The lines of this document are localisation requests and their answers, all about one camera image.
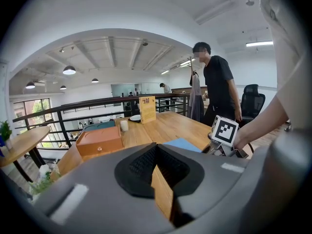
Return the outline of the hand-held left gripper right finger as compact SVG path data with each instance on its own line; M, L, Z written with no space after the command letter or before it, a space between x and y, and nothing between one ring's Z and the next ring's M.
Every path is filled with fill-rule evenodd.
M237 156L215 156L157 146L157 165L173 193L169 230L157 234L241 234L247 197L240 184L251 164Z

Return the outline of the person's beige shirt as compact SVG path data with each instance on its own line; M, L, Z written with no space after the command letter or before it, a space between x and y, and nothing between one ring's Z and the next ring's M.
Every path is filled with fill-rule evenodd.
M312 129L312 55L293 10L284 0L260 0L273 40L276 96L292 127Z

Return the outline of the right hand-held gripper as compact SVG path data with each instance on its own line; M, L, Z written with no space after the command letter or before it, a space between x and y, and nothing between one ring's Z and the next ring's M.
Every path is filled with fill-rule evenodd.
M238 150L234 147L237 130L237 122L217 115L209 133L211 142L201 152L215 156L247 158L248 154L244 150Z

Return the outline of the black curved metal railing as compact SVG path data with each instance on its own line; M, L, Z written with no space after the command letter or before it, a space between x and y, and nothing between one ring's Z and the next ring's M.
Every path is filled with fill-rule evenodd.
M109 97L42 109L14 119L13 129L22 134L33 128L48 126L50 133L37 147L45 151L68 150L85 126L138 115L139 98Z

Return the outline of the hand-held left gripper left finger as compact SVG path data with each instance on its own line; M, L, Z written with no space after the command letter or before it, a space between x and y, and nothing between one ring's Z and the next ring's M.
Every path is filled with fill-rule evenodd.
M153 198L127 193L115 167L144 144L92 158L59 178L34 204L37 223L49 234L166 234L174 225Z

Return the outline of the white flower bouquet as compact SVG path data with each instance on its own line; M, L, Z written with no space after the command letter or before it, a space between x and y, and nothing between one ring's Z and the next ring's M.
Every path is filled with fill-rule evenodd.
M52 167L48 164L41 165L39 168L39 178L35 182L29 182L29 193L33 197L38 198L41 193L48 189L57 179L61 178L58 164L55 160Z

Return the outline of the grey hanging coat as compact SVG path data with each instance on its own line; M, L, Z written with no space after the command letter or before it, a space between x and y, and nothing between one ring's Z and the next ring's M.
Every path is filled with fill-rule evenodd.
M190 85L191 92L188 104L188 117L195 121L201 122L204 118L204 103L197 72L193 72Z

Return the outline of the white notebook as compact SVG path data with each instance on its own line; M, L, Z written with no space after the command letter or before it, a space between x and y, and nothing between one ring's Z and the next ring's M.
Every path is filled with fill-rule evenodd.
M176 152L181 151L191 151L196 153L204 153L200 148L196 147L192 143L188 142L183 138L178 138L175 140L171 140L168 142L163 143L168 149L171 149Z

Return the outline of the small potted plant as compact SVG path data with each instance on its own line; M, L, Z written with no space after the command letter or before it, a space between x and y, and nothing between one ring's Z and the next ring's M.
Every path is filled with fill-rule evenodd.
M4 144L8 150L12 149L12 142L10 136L12 134L12 130L10 129L8 121L0 122L0 135L4 141Z

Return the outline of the teal book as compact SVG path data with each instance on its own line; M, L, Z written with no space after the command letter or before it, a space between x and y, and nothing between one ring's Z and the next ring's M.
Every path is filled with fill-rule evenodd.
M83 131L88 132L88 131L93 131L93 130L98 130L98 129L105 129L105 128L110 128L110 127L115 127L115 121L110 120L106 122L100 122L100 123L94 123L87 125L83 128Z

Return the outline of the round wooden table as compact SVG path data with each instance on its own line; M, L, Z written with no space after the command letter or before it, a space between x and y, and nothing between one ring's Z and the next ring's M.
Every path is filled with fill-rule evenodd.
M45 161L41 157L37 145L48 136L50 128L48 126L33 128L26 131L12 140L12 149L8 151L5 157L0 157L0 168L14 164L19 173L27 182L33 182L32 179L27 175L23 168L18 163L18 159L26 153L29 153L30 157L37 165L38 168L41 165L45 165Z

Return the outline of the black office chair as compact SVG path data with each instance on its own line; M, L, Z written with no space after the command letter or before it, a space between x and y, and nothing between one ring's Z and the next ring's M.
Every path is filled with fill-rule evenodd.
M265 95L258 92L258 84L250 84L244 88L241 100L242 120L239 127L243 127L259 115L265 99Z

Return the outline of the person's right forearm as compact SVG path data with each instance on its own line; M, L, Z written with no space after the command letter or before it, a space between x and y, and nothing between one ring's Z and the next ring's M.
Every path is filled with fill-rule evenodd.
M234 147L243 149L248 143L270 133L288 119L280 100L275 96L262 113L237 131Z

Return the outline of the orange leather box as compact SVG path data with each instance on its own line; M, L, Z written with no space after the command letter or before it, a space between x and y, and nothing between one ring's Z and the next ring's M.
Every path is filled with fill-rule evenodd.
M105 154L123 148L121 132L117 126L84 131L76 140L81 156Z

